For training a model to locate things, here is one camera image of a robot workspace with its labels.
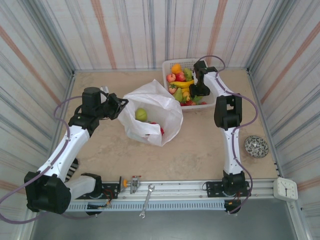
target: white plastic bag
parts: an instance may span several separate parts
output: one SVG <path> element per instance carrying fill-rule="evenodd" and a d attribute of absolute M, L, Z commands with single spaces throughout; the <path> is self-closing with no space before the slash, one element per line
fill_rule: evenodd
<path fill-rule="evenodd" d="M 180 103 L 157 80 L 139 87 L 125 95 L 129 103 L 118 116 L 126 135 L 142 143 L 162 147 L 171 141 L 180 131 L 183 114 Z M 150 124 L 136 120 L 135 112 L 143 108 Z"/>

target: white clock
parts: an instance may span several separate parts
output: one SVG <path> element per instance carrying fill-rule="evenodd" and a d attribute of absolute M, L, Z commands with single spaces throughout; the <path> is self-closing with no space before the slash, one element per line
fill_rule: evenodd
<path fill-rule="evenodd" d="M 273 182 L 273 195 L 276 199 L 293 202 L 298 199 L 297 184 L 292 180 L 279 177 Z"/>

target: beige table surface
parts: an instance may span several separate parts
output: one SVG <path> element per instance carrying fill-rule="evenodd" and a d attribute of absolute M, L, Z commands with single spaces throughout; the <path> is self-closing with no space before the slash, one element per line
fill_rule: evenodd
<path fill-rule="evenodd" d="M 244 70 L 225 70 L 220 76 L 232 91 L 254 99 Z M 78 73 L 72 96 L 81 95 L 86 87 L 107 86 L 110 93 L 116 93 L 122 98 L 153 79 L 163 84 L 162 72 Z M 70 102 L 67 120 L 80 104 L 81 99 Z M 245 100 L 242 108 L 242 123 L 247 123 L 253 119 L 255 110 Z M 117 119 L 100 121 L 99 127 L 77 156 L 80 164 L 74 176 L 88 172 L 100 175 L 103 181 L 117 181 L 119 176 L 130 179 L 133 175 L 141 175 L 142 181 L 221 179 L 225 163 L 224 144 L 213 116 L 214 107 L 183 112 L 180 132 L 163 147 L 129 139 Z M 251 135 L 266 139 L 259 118 L 252 125 L 240 129 L 240 157 L 243 165 L 253 178 L 276 178 L 270 152 L 262 159 L 246 153 L 244 141 Z"/>

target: pear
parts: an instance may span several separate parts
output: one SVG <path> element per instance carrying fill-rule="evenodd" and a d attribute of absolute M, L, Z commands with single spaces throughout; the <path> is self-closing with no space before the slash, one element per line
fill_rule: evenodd
<path fill-rule="evenodd" d="M 180 103 L 184 100 L 182 89 L 180 87 L 175 91 L 173 96 L 174 96 L 175 100 L 177 100 Z"/>

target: metal floor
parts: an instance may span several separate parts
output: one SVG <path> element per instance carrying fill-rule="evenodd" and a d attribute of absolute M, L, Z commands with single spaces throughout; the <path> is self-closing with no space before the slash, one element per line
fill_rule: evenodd
<path fill-rule="evenodd" d="M 224 211 L 103 212 L 69 220 L 48 214 L 34 224 L 31 240 L 296 240 L 287 204 L 251 199 L 237 215 Z"/>

